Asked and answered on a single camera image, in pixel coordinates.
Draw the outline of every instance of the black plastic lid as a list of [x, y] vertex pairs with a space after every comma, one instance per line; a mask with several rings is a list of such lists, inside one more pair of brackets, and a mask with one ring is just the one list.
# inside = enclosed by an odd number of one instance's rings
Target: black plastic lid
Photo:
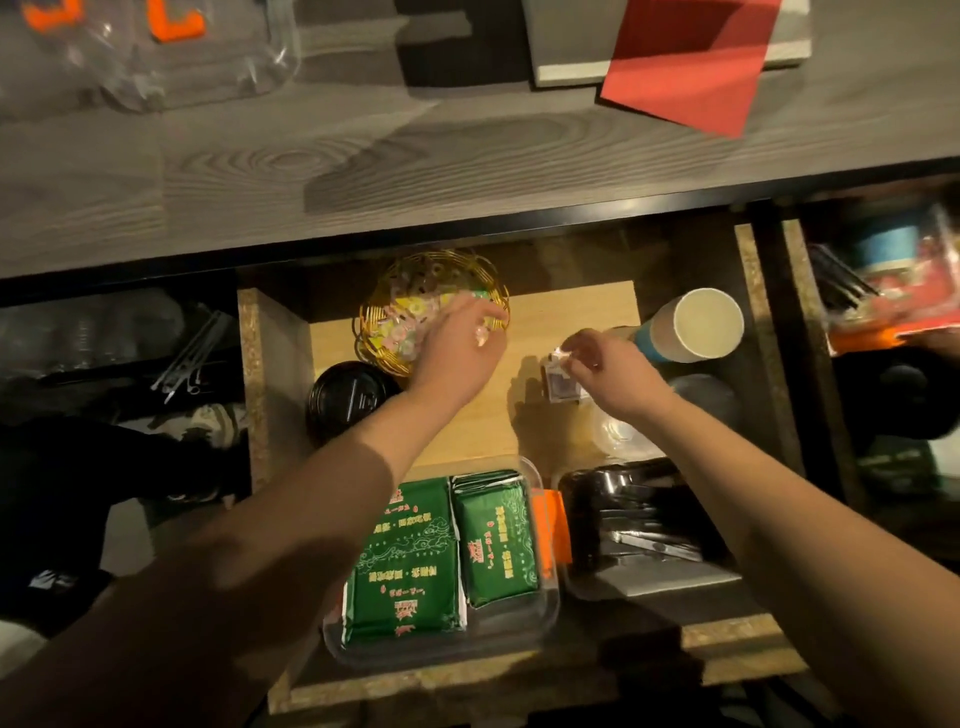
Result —
[[389, 375], [362, 361], [344, 361], [327, 369], [307, 397], [310, 438], [319, 447], [363, 420], [400, 387]]

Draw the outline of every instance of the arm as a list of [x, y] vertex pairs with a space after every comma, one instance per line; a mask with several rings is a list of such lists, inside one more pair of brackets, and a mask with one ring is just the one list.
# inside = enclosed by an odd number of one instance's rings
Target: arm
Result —
[[960, 579], [683, 401], [626, 341], [567, 368], [676, 463], [814, 672], [870, 725], [960, 725]]
[[435, 322], [406, 392], [118, 586], [11, 679], [0, 725], [236, 728], [337, 600], [414, 460], [487, 383], [502, 318], [466, 295]]

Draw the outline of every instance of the red paper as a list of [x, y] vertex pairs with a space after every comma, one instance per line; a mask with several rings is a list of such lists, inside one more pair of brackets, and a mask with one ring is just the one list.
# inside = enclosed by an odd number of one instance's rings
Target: red paper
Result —
[[780, 0], [630, 0], [602, 98], [740, 136]]

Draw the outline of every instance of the paper cup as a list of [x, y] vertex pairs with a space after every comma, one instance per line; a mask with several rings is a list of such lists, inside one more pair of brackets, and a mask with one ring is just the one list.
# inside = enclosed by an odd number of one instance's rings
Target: paper cup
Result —
[[726, 356], [743, 338], [743, 312], [716, 288], [696, 288], [661, 308], [636, 332], [651, 361], [689, 364]]

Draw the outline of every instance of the green package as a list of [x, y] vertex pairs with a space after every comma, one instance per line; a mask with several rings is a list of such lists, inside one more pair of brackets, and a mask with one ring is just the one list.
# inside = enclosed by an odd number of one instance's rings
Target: green package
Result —
[[523, 477], [515, 471], [452, 479], [467, 599], [482, 607], [540, 584]]
[[467, 625], [446, 478], [402, 483], [344, 588], [343, 644]]

